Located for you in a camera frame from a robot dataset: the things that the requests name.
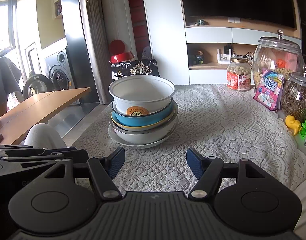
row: snack bag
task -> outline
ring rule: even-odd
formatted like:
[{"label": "snack bag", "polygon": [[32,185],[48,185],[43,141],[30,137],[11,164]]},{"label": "snack bag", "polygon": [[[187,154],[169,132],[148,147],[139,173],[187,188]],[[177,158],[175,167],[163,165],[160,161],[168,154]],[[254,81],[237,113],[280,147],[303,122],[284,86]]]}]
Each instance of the snack bag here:
[{"label": "snack bag", "polygon": [[263,68],[262,78],[254,99],[269,110],[280,109],[284,76]]}]

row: orange label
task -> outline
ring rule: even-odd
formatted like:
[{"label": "orange label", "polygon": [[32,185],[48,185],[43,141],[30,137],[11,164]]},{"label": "orange label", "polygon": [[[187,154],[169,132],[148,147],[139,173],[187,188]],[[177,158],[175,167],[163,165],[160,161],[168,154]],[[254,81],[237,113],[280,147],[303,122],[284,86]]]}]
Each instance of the orange label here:
[{"label": "orange label", "polygon": [[126,110],[127,115],[147,115],[150,112],[140,106],[131,106]]},{"label": "orange label", "polygon": [[251,74],[247,75],[237,75],[228,72],[226,75],[228,88],[235,90],[249,90],[251,86]]}]

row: blue bowl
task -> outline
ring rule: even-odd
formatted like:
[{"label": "blue bowl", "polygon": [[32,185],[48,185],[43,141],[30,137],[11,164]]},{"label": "blue bowl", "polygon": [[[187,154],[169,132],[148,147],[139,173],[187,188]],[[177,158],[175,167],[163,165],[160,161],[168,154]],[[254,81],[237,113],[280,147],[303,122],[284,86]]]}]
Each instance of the blue bowl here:
[{"label": "blue bowl", "polygon": [[173,109],[173,99],[171,99],[170,103],[160,111],[147,115],[133,116],[121,114],[117,112],[114,101],[112,102],[112,109],[120,124],[130,127],[146,126],[157,123],[170,115]]}]

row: washing machine door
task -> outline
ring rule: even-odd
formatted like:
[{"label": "washing machine door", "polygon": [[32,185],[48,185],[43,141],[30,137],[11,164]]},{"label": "washing machine door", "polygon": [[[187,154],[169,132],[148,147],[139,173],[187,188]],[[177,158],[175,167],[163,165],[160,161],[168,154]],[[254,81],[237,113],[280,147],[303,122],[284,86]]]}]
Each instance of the washing machine door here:
[{"label": "washing machine door", "polygon": [[39,93],[51,92],[54,90],[49,78],[42,74],[36,74],[28,78],[23,87],[23,97],[26,100]]},{"label": "washing machine door", "polygon": [[70,87],[70,80],[61,69],[54,70],[52,74],[52,82],[55,90],[67,90]]}]

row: gold jar lid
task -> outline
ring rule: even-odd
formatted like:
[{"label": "gold jar lid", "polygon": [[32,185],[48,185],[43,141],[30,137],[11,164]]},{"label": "gold jar lid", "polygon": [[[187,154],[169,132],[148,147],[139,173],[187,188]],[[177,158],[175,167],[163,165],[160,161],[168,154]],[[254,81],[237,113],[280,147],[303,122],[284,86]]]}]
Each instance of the gold jar lid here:
[{"label": "gold jar lid", "polygon": [[248,60],[245,57],[231,57],[230,61],[236,63],[248,63]]}]

